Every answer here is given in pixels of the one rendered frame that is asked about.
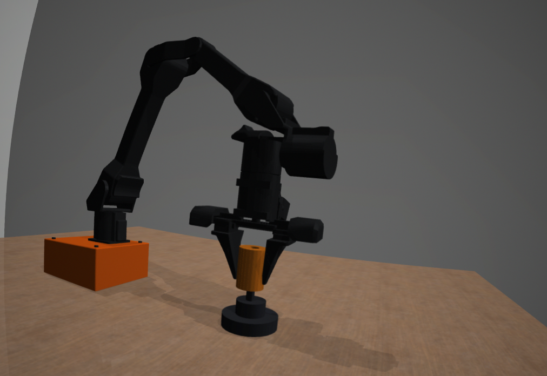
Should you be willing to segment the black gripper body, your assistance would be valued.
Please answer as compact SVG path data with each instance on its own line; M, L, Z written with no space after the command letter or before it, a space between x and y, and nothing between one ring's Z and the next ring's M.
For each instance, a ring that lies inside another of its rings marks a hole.
M266 173L241 172L236 179L239 186L237 208L233 214L219 206L194 206L189 224L209 227L214 231L231 233L239 227L273 233L273 239L318 243L323 239L324 224L320 219L294 217L290 221L278 220L277 209L281 176ZM252 220L243 219L252 218ZM266 220L262 222L261 220ZM267 223L269 222L269 223Z

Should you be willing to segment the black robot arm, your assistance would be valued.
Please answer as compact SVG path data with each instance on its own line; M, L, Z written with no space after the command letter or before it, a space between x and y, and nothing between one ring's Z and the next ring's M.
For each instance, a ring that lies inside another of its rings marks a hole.
M188 58L188 59L187 59ZM116 158L105 168L86 200L94 211L94 238L111 245L128 243L126 213L132 213L144 183L138 166L164 100L184 77L204 68L233 97L244 117L267 130L243 125L231 138L243 144L242 172L281 176L281 167L294 177L331 179L338 156L334 130L329 126L301 127L293 103L280 91L245 73L200 37L167 41L150 48L140 70L141 90ZM117 208L103 208L116 205Z

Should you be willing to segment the orange cylindrical knob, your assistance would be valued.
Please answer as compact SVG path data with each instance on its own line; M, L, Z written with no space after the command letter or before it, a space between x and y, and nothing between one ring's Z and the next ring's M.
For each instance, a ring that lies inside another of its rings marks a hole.
M239 246L236 287L245 291L262 291L262 271L266 247Z

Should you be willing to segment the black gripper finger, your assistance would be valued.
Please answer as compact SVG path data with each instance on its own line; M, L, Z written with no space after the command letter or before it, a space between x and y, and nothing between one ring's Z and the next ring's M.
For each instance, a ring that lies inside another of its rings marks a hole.
M229 268L233 279L237 278L238 258L239 258L239 246L241 245L244 230L236 232L225 233L218 231L211 231L211 234L217 236L222 250L225 253Z
M262 271L262 284L266 285L270 275L280 257L281 253L287 246L292 245L296 241L285 241L277 239L267 239L266 240L266 251L264 256L263 271Z

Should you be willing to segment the black stepped round pedestal with shaft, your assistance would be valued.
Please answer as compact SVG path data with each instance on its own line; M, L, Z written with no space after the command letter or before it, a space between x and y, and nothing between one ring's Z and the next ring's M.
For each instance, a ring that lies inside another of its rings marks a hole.
M247 291L236 304L222 309L221 325L227 332L244 337L266 337L278 326L278 313L266 308L266 299Z

